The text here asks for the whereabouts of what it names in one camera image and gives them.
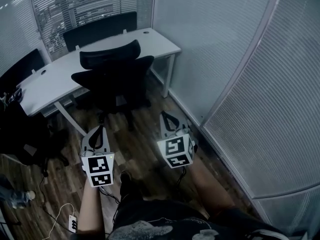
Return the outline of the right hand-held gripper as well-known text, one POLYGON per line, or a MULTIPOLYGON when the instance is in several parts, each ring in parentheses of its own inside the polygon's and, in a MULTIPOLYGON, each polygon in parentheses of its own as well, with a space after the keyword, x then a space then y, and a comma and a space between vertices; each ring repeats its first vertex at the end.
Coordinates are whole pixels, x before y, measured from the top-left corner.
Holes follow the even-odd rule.
POLYGON ((184 115, 178 111, 163 110, 159 123, 161 140, 157 145, 168 166, 175 169, 193 164, 196 139, 184 115))

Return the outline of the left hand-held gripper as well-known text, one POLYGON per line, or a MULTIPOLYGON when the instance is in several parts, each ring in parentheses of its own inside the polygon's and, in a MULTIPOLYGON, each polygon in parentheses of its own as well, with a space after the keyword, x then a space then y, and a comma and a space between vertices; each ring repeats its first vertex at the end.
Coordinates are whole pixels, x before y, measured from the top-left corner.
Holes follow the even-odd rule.
POLYGON ((114 183, 114 158, 111 152, 106 128, 99 125, 82 139, 81 160, 90 186, 93 188, 114 183))

